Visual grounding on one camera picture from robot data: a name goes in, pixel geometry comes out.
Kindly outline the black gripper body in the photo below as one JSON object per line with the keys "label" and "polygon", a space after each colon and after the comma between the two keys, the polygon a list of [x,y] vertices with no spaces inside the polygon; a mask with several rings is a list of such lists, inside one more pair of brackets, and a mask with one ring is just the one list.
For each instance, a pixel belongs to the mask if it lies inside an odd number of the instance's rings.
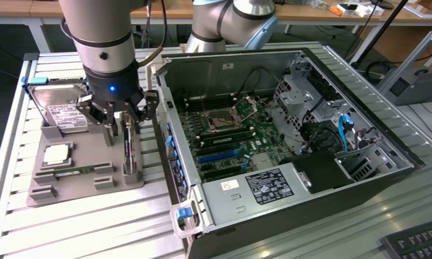
{"label": "black gripper body", "polygon": [[121,103],[125,100],[137,104],[142,100],[137,69],[136,61],[112,73],[96,72],[84,66],[89,89],[97,104]]}

